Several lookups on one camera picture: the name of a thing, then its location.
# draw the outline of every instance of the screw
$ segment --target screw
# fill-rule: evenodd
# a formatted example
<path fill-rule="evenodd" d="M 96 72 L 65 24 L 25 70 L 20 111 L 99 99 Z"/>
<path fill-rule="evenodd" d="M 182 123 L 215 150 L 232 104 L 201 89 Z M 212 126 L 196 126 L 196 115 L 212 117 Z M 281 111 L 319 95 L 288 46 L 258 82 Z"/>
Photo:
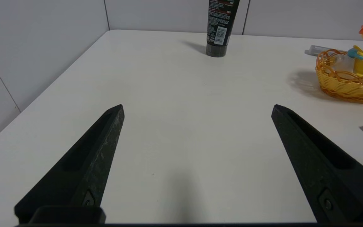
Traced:
<path fill-rule="evenodd" d="M 333 204 L 331 204 L 330 200 L 326 199 L 324 200 L 324 207 L 326 207 L 327 210 L 332 210 Z"/>

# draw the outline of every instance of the white table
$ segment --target white table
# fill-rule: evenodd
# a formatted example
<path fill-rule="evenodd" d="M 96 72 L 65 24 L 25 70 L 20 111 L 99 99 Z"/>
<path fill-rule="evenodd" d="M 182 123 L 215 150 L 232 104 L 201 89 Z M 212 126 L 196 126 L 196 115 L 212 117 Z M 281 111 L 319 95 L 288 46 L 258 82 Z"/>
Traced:
<path fill-rule="evenodd" d="M 107 32 L 0 133 L 0 226 L 105 112 L 125 121 L 101 204 L 107 223 L 313 222 L 271 120 L 291 108 L 363 164 L 363 105 L 318 89 L 310 45 L 362 41 Z"/>

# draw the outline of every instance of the tube cap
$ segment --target tube cap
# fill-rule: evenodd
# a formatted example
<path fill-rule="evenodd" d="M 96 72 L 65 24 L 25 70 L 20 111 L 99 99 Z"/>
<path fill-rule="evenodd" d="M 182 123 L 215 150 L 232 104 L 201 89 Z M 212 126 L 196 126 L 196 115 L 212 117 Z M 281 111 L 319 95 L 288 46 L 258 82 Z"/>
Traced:
<path fill-rule="evenodd" d="M 213 46 L 207 43 L 207 47 L 205 49 L 205 53 L 208 56 L 213 56 L 213 57 L 222 57 L 225 56 L 226 54 L 226 48 L 228 46 Z"/>

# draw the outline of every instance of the black tube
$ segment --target black tube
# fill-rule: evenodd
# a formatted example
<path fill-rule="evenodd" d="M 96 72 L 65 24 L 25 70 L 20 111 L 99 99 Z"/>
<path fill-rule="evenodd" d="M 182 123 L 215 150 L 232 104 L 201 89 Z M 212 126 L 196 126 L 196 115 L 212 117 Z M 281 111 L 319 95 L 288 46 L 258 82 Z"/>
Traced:
<path fill-rule="evenodd" d="M 209 0 L 206 54 L 226 54 L 240 0 Z"/>

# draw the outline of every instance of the orange basket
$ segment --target orange basket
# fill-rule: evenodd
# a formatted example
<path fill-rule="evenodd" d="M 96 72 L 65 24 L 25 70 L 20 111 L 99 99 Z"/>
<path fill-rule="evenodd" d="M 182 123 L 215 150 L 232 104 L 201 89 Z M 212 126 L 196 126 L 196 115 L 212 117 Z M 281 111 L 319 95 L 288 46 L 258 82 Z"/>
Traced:
<path fill-rule="evenodd" d="M 321 52 L 316 60 L 320 88 L 328 95 L 348 102 L 363 103 L 363 77 L 348 71 L 334 71 L 334 56 L 346 55 L 345 51 L 330 49 Z"/>

